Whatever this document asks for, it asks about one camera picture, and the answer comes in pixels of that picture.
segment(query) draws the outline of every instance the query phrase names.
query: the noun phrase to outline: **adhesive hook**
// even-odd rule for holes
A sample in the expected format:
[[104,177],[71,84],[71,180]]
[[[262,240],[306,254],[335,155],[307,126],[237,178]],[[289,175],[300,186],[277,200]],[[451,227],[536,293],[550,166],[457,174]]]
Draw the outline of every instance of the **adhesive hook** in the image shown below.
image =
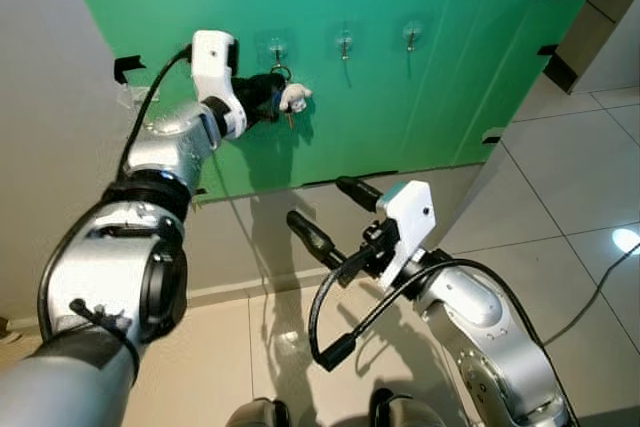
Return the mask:
[[293,77],[293,74],[291,73],[291,70],[289,69],[289,67],[287,67],[282,63],[282,59],[285,57],[287,52],[286,46],[282,42],[280,42],[279,39],[274,39],[271,45],[269,46],[269,50],[273,53],[274,60],[275,60],[273,67],[271,67],[271,73],[273,74],[279,70],[282,70],[286,72],[287,82],[290,81],[291,77]]
[[349,60],[349,51],[351,50],[352,44],[353,38],[351,37],[351,32],[348,30],[343,31],[338,37],[338,46],[340,47],[342,60]]
[[419,22],[409,22],[402,29],[402,37],[407,41],[407,52],[416,50],[416,42],[422,35],[422,26]]

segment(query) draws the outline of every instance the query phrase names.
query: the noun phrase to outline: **black cable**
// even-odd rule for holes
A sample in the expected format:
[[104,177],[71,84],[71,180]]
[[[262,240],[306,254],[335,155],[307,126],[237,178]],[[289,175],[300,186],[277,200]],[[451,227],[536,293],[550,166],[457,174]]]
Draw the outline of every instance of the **black cable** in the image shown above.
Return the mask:
[[79,315],[83,319],[87,320],[92,325],[96,327],[101,327],[102,329],[109,332],[109,334],[113,335],[116,339],[120,341],[120,343],[129,351],[131,355],[131,362],[133,363],[133,383],[136,383],[138,379],[138,372],[140,371],[140,354],[138,354],[138,349],[133,345],[127,338],[126,332],[120,330],[116,326],[117,317],[106,315],[101,312],[91,312],[87,308],[87,304],[82,299],[74,299],[69,304],[69,309],[73,311],[76,315]]
[[136,137],[138,136],[138,133],[142,128],[144,117],[147,114],[149,105],[151,105],[151,99],[153,99],[153,95],[158,90],[158,86],[160,85],[160,82],[162,82],[162,79],[164,78],[164,76],[167,74],[167,72],[169,72],[171,67],[173,67],[176,62],[178,62],[181,59],[190,59],[190,58],[191,58],[191,44],[187,45],[184,49],[182,49],[180,52],[178,52],[173,57],[171,57],[169,61],[164,65],[164,67],[162,67],[162,70],[158,72],[158,75],[156,75],[156,78],[153,80],[153,83],[151,84],[151,87],[149,87],[149,91],[147,92],[147,95],[145,96],[144,100],[142,101],[142,104],[140,105],[140,110],[138,111],[136,121],[133,124],[133,128],[131,129],[131,134],[129,135],[129,138],[127,139],[127,143],[125,144],[124,149],[122,150],[122,155],[120,156],[120,162],[118,163],[118,173],[116,176],[117,180],[122,180],[125,176],[124,166],[127,163],[127,158],[129,157],[131,146],[135,142]]
[[73,238],[80,232],[80,229],[84,225],[89,222],[89,219],[93,217],[98,210],[103,207],[104,203],[102,201],[95,204],[89,210],[87,210],[82,217],[80,217],[76,222],[71,226],[71,228],[64,234],[56,248],[53,250],[51,257],[49,257],[49,261],[47,265],[44,267],[44,271],[42,272],[42,277],[40,278],[40,286],[38,288],[38,298],[37,298],[37,311],[38,311],[38,321],[40,324],[40,335],[42,337],[42,341],[46,342],[53,336],[53,330],[51,328],[51,318],[49,317],[49,281],[51,280],[51,274],[53,273],[53,268],[56,266],[60,257],[67,249]]
[[560,329],[558,332],[556,332],[551,337],[549,337],[544,342],[545,346],[549,345],[552,342],[555,342],[560,337],[562,337],[564,334],[566,334],[569,330],[571,330],[573,327],[575,327],[575,325],[580,321],[580,319],[584,316],[584,314],[587,313],[587,310],[589,310],[591,308],[591,306],[593,305],[593,303],[596,301],[596,299],[598,298],[598,295],[600,295],[600,292],[602,292],[602,289],[604,288],[605,282],[607,281],[607,279],[609,278],[609,276],[611,275],[613,270],[616,267],[618,267],[622,262],[627,260],[629,258],[629,256],[631,256],[631,254],[633,254],[633,252],[636,249],[638,249],[638,247],[640,247],[640,242],[637,243],[635,245],[635,247],[633,247],[630,251],[626,252],[622,257],[620,257],[618,260],[616,260],[613,264],[611,264],[609,266],[609,268],[607,269],[605,274],[602,276],[602,279],[600,279],[600,282],[598,282],[598,285],[596,286],[595,292],[593,293],[591,298],[587,301],[587,303],[584,304],[584,307],[582,307],[582,309],[580,309],[580,312],[578,312],[576,314],[576,316],[573,319],[571,319],[571,321],[567,325],[565,325],[562,329]]
[[309,311],[309,346],[311,347],[311,356],[313,360],[315,360],[318,364],[323,364],[322,353],[320,352],[320,348],[318,347],[318,318],[320,316],[320,308],[324,303],[324,299],[327,297],[331,286],[336,283],[338,278],[345,271],[345,264],[343,263],[339,268],[332,270],[329,275],[327,275],[318,290],[316,291],[316,295],[313,297],[313,302],[311,304],[311,310]]

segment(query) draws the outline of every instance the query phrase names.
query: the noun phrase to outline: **white wall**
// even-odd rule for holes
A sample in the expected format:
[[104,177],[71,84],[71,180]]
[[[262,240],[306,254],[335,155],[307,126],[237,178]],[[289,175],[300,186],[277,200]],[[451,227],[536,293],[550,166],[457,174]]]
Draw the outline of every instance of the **white wall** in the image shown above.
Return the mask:
[[572,92],[640,85],[640,0],[617,23]]
[[[38,279],[52,249],[113,178],[133,118],[115,101],[112,67],[83,0],[0,0],[0,316],[35,314]],[[440,224],[433,239],[444,233],[478,170],[405,177],[432,181]],[[286,228],[294,207],[315,217],[345,250],[357,247],[369,219],[333,186],[206,205],[187,221],[189,287],[317,268]]]

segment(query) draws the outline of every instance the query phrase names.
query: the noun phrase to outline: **floor grout line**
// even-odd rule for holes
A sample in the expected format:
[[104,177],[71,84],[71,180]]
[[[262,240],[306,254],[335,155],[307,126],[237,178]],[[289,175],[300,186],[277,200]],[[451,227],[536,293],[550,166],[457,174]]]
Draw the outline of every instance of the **floor grout line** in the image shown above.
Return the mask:
[[615,107],[605,107],[602,106],[602,108],[604,110],[616,110],[616,109],[624,109],[625,107],[640,107],[640,103],[636,102],[635,104],[625,104],[625,105],[616,105]]
[[471,249],[471,250],[460,250],[460,251],[455,251],[455,252],[450,252],[450,254],[452,255],[460,255],[460,254],[471,254],[473,252],[482,252],[483,250],[491,250],[491,249],[501,249],[503,247],[512,247],[514,245],[522,245],[522,244],[530,244],[532,242],[542,242],[544,240],[552,240],[552,239],[560,239],[563,237],[571,237],[572,235],[580,235],[580,234],[588,234],[590,232],[599,232],[601,230],[610,230],[610,229],[616,229],[616,228],[622,228],[622,227],[629,227],[630,225],[636,225],[638,222],[628,222],[626,224],[617,224],[617,225],[612,225],[609,227],[598,227],[597,229],[590,229],[590,230],[581,230],[579,232],[571,232],[570,234],[560,234],[560,235],[552,235],[550,237],[540,237],[538,239],[529,239],[529,240],[522,240],[520,242],[510,242],[508,244],[499,244],[499,245],[488,245],[486,247],[480,247],[477,249]]
[[631,135],[630,132],[627,131],[627,129],[624,128],[624,126],[620,122],[618,122],[618,119],[616,119],[615,116],[611,112],[609,112],[609,109],[604,109],[604,110],[606,110],[607,114],[609,114],[609,117],[611,117],[613,119],[613,121],[616,124],[618,124],[622,130],[624,130],[624,133],[627,134],[631,138],[633,143],[636,144],[638,147],[640,147],[640,143],[633,137],[633,135]]
[[619,109],[620,107],[633,107],[634,105],[640,105],[640,100],[638,100],[638,102],[633,102],[632,104],[614,105],[613,107],[605,107],[605,106],[602,104],[602,102],[600,102],[600,101],[598,100],[598,98],[597,98],[595,95],[593,95],[593,92],[589,92],[589,95],[590,95],[591,97],[593,97],[593,100],[595,100],[595,101],[598,103],[598,105],[599,105],[600,107],[602,107],[604,110]]
[[615,87],[615,88],[608,88],[608,89],[600,89],[600,90],[591,90],[589,92],[576,92],[577,94],[593,94],[593,93],[597,93],[597,92],[613,92],[615,90],[627,90],[627,89],[635,89],[638,88],[640,86],[638,85],[630,85],[628,87]]
[[462,251],[459,251],[459,252],[452,252],[452,254],[453,255],[471,254],[473,252],[482,252],[483,250],[501,249],[503,247],[512,247],[514,245],[530,244],[532,242],[542,242],[543,240],[559,239],[561,237],[563,237],[562,234],[554,235],[552,237],[542,237],[540,239],[523,240],[521,242],[513,242],[511,244],[501,244],[501,245],[493,245],[493,246],[490,246],[490,247],[482,247],[480,249],[462,250]]
[[536,117],[534,119],[520,119],[520,120],[513,120],[511,123],[512,124],[519,124],[521,122],[531,122],[533,120],[542,120],[542,119],[553,119],[555,117],[566,117],[568,115],[578,115],[578,114],[588,114],[590,112],[600,112],[601,110],[607,110],[604,107],[602,107],[602,104],[598,103],[598,105],[600,105],[599,109],[592,109],[592,110],[581,110],[580,112],[566,112],[564,114],[555,114],[555,115],[543,115],[542,117]]
[[[520,174],[522,174],[522,177],[524,177],[525,181],[527,182],[527,184],[529,184],[529,187],[531,188],[531,190],[533,191],[534,195],[537,197],[538,201],[540,202],[540,205],[542,205],[542,207],[544,208],[544,210],[547,212],[547,214],[549,215],[549,218],[551,218],[551,220],[553,221],[553,223],[556,225],[556,227],[558,228],[558,230],[560,231],[560,233],[562,234],[562,237],[564,238],[565,242],[569,245],[569,248],[571,249],[571,251],[573,252],[573,254],[576,256],[576,258],[578,259],[578,262],[580,262],[580,265],[582,265],[582,268],[585,270],[585,272],[587,273],[587,275],[589,276],[589,278],[591,279],[591,281],[594,284],[594,287],[597,287],[598,282],[596,282],[596,280],[593,278],[593,276],[591,275],[591,272],[589,272],[589,269],[587,269],[587,266],[585,265],[585,263],[582,261],[582,258],[578,255],[578,252],[576,251],[576,249],[573,247],[573,245],[571,244],[571,242],[569,242],[569,239],[567,238],[567,234],[564,233],[564,231],[560,228],[560,225],[558,224],[558,222],[556,222],[556,219],[553,218],[553,215],[551,215],[551,211],[547,208],[547,206],[545,205],[545,203],[542,201],[542,198],[540,197],[540,195],[538,194],[538,192],[536,191],[536,189],[533,187],[533,184],[531,183],[531,181],[529,180],[529,178],[525,175],[524,171],[522,170],[522,168],[520,167],[520,164],[518,164],[518,162],[516,161],[515,157],[511,154],[511,152],[509,151],[509,149],[507,148],[507,145],[505,144],[504,141],[500,141],[502,143],[502,146],[504,147],[504,150],[507,152],[507,155],[509,155],[509,157],[511,158],[511,160],[513,161],[513,163],[515,164],[516,168],[518,169],[518,171],[520,171]],[[609,306],[609,310],[611,311],[611,313],[613,314],[613,316],[615,317],[615,319],[618,321],[618,325],[620,325],[620,327],[622,328],[622,331],[625,333],[625,335],[627,336],[627,338],[629,339],[629,342],[631,342],[631,345],[633,346],[633,348],[637,351],[637,347],[635,342],[633,341],[631,334],[629,334],[629,332],[627,332],[627,329],[624,327],[624,324],[622,323],[622,321],[620,320],[620,318],[618,317],[618,314],[616,314],[616,311],[613,309],[613,307],[611,306],[611,304],[609,303],[609,300],[607,299],[607,297],[601,292],[600,297],[602,297],[602,299],[605,301],[605,303]]]
[[[578,258],[578,261],[580,262],[580,264],[582,265],[582,267],[584,268],[584,270],[586,270],[587,274],[589,275],[589,277],[591,278],[591,280],[593,281],[593,283],[595,284],[595,287],[597,288],[598,283],[602,280],[598,280],[596,281],[596,279],[594,279],[594,277],[591,275],[591,272],[589,272],[589,269],[587,269],[586,264],[582,261],[582,257],[580,257],[580,254],[578,254],[578,251],[573,247],[573,245],[571,244],[571,242],[569,242],[569,239],[567,239],[565,237],[565,240],[567,242],[567,244],[569,244],[569,248],[573,251],[573,253],[575,254],[575,256]],[[611,313],[613,314],[613,316],[616,318],[616,320],[618,321],[618,324],[620,324],[620,327],[622,327],[622,331],[625,333],[625,335],[627,336],[627,338],[629,339],[629,342],[631,342],[631,346],[636,350],[636,352],[638,352],[640,354],[640,350],[638,350],[638,348],[636,347],[636,343],[633,341],[633,338],[631,337],[631,334],[629,332],[627,332],[627,329],[625,328],[624,324],[622,323],[622,321],[620,320],[620,317],[618,317],[618,314],[616,313],[616,311],[614,310],[614,308],[611,306],[611,304],[609,303],[609,299],[607,299],[607,296],[604,294],[604,289],[600,291],[600,293],[598,294],[600,297],[602,297],[602,299],[605,301],[605,303],[609,306],[609,310],[611,310]]]
[[251,341],[251,303],[247,297],[247,317],[249,318],[249,372],[251,374],[251,398],[255,399],[255,389],[253,387],[253,345]]

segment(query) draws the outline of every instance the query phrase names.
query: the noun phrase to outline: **black tape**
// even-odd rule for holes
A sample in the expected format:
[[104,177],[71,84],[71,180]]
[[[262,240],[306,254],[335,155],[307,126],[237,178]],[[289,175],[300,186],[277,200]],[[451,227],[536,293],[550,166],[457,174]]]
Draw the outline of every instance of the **black tape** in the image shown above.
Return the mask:
[[565,92],[569,92],[578,79],[578,74],[556,53],[551,56],[543,72]]
[[498,135],[492,135],[482,140],[483,144],[497,144],[498,142],[500,142],[500,137]]
[[[371,172],[370,174],[362,174],[362,175],[352,175],[351,177],[356,177],[358,179],[369,179],[371,177],[383,177],[385,175],[395,175],[399,173],[398,170],[382,170],[380,172]],[[335,179],[325,179],[325,180],[315,180],[312,182],[305,182],[300,187],[316,187],[318,185],[325,184],[335,184],[337,178]]]
[[538,55],[553,55],[558,48],[558,44],[543,45],[538,49]]
[[139,55],[129,57],[118,57],[113,61],[113,78],[119,84],[126,84],[127,78],[124,73],[129,70],[146,69],[147,66],[140,61]]

